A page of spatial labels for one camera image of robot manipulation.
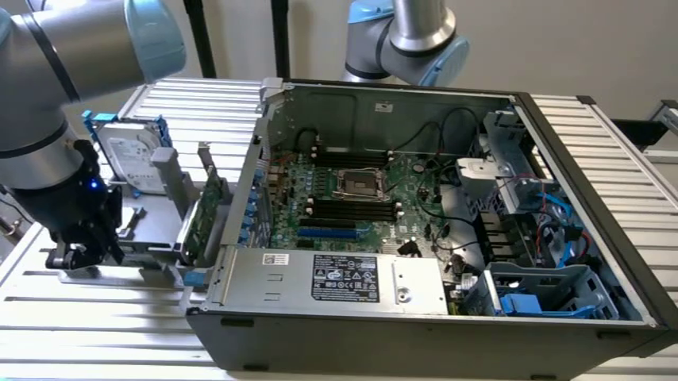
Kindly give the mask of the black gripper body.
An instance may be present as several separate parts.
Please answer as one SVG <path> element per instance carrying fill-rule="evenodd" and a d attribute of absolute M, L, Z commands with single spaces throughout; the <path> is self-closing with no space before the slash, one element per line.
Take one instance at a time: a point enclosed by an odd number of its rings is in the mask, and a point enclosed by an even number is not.
<path fill-rule="evenodd" d="M 87 247 L 115 247 L 122 224 L 122 188 L 110 187 L 100 176 L 92 143 L 80 139 L 74 149 L 84 161 L 67 180 L 38 190 L 14 188 L 11 195 L 54 237 Z"/>

